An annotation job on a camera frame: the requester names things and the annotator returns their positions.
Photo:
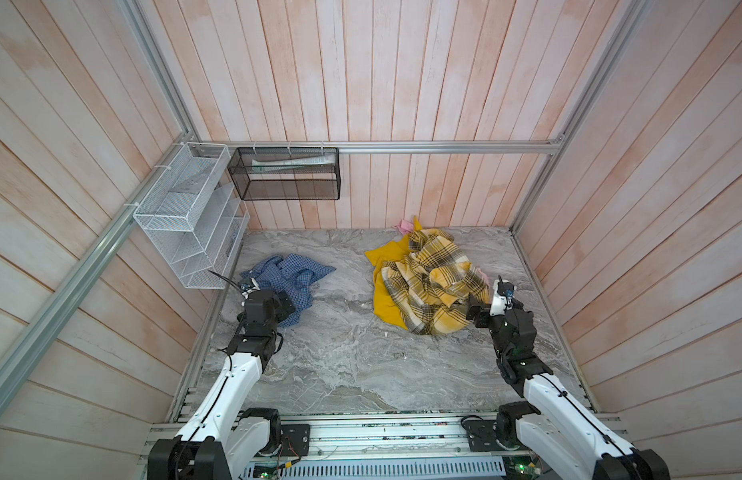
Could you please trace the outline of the blue checked shirt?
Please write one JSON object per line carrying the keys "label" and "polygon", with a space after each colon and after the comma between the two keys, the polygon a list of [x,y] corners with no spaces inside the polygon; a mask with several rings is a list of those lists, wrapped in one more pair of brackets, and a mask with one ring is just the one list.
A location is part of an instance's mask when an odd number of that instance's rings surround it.
{"label": "blue checked shirt", "polygon": [[241,282],[254,279],[261,290],[285,292],[296,311],[280,325],[290,327],[296,325],[301,313],[312,306],[311,286],[334,271],[333,266],[323,265],[306,256],[289,254],[262,260],[251,270],[242,272],[240,277]]}

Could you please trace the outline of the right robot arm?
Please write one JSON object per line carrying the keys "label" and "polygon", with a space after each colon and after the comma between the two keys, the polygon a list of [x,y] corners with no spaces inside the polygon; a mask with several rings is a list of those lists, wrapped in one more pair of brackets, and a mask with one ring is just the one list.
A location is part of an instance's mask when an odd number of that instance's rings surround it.
{"label": "right robot arm", "polygon": [[607,427],[534,352],[533,313],[500,296],[489,305],[471,300],[466,318],[490,332],[497,366],[521,397],[499,408],[490,432],[466,417],[463,428],[504,450],[525,447],[562,479],[669,479],[666,462],[653,450],[640,450]]}

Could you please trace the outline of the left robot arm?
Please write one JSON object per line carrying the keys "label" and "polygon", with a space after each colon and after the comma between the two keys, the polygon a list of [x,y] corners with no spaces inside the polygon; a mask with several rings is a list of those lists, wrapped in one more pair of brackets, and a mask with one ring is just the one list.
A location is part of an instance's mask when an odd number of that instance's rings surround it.
{"label": "left robot arm", "polygon": [[294,312],[284,292],[248,294],[238,328],[223,350],[226,360],[217,379],[175,436],[153,445],[147,458],[148,479],[237,479],[257,455],[279,453],[279,412],[241,407],[282,347],[278,325]]}

